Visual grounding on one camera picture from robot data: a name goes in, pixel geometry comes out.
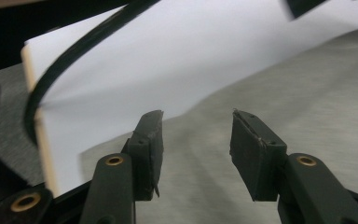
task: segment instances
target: gray carpet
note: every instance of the gray carpet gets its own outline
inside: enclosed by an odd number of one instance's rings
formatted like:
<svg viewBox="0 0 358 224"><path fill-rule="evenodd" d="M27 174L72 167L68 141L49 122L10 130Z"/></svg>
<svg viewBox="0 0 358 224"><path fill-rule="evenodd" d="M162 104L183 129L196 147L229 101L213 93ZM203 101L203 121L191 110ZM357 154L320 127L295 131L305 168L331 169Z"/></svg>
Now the gray carpet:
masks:
<svg viewBox="0 0 358 224"><path fill-rule="evenodd" d="M0 86L0 157L39 183L37 150L21 127L26 98L21 65L0 71ZM286 142L289 153L320 158L346 188L358 192L357 31L239 81L164 121L161 197L137 203L138 223L280 223L276 203L253 203L231 163L233 108L256 114ZM128 136L85 152L85 179L91 178L97 159L120 151Z"/></svg>
<svg viewBox="0 0 358 224"><path fill-rule="evenodd" d="M0 71L0 158L30 184L43 182L37 149L22 128L27 89L22 64Z"/></svg>

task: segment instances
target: wooden edge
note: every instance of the wooden edge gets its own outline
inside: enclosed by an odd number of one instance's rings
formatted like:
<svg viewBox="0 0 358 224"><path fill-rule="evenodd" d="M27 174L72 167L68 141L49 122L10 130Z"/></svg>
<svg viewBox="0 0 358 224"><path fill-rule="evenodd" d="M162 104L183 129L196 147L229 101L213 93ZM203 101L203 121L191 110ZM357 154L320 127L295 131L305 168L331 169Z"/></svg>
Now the wooden edge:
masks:
<svg viewBox="0 0 358 224"><path fill-rule="evenodd" d="M36 85L34 77L34 68L31 58L29 45L26 45L21 50L22 66L25 71L25 79L27 81L28 91L31 91ZM34 118L34 127L36 131L36 138L39 147L39 156L42 161L43 175L46 180L46 188L51 190L53 197L60 196L60 191L57 184L55 169L53 166L53 159L51 156L50 146L48 143L48 134L46 133L43 122L43 113L37 110Z"/></svg>

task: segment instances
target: black wire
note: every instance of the black wire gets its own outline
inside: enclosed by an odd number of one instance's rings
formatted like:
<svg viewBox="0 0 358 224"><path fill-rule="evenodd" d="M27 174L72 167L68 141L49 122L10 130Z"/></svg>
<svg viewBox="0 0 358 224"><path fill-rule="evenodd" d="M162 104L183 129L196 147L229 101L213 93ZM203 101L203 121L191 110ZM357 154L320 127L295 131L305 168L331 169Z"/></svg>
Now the black wire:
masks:
<svg viewBox="0 0 358 224"><path fill-rule="evenodd" d="M67 49L57 60L46 70L39 79L34 90L28 97L24 114L25 131L31 140L36 143L34 131L34 115L44 95L54 81L69 67L90 49L98 45L112 33L116 32L129 21L132 21L139 14L152 7L159 0L136 0L123 7L120 11L101 22L98 26L85 34Z"/></svg>

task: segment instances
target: brass screw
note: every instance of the brass screw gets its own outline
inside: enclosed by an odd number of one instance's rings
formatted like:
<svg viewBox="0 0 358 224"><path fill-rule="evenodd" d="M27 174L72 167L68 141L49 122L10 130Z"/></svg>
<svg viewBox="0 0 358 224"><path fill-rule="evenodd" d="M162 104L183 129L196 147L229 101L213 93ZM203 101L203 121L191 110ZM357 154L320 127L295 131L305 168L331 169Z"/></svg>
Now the brass screw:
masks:
<svg viewBox="0 0 358 224"><path fill-rule="evenodd" d="M306 166L314 166L316 165L316 161L310 157L306 157L306 156L299 156L297 157L297 161L303 165Z"/></svg>
<svg viewBox="0 0 358 224"><path fill-rule="evenodd" d="M10 206L11 211L13 212L23 212L30 208L33 208L40 202L40 194L39 193L30 193L21 196Z"/></svg>
<svg viewBox="0 0 358 224"><path fill-rule="evenodd" d="M121 157L111 157L108 158L105 162L106 165L119 165L124 161Z"/></svg>

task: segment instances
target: black cable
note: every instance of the black cable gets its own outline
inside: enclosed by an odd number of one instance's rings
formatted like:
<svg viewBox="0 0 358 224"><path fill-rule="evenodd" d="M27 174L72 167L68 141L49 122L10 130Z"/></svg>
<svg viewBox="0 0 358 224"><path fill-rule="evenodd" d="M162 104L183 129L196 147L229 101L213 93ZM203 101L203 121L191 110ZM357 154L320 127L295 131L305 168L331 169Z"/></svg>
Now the black cable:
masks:
<svg viewBox="0 0 358 224"><path fill-rule="evenodd" d="M152 7L159 0L136 0L120 11L101 22L98 26L88 32L67 49L57 60L46 70L45 74L39 79L34 90L31 92L24 114L25 131L31 140L36 143L34 132L34 115L43 96L46 94L54 81L77 59L98 45L112 33L116 32L129 21L132 21L139 14Z"/></svg>

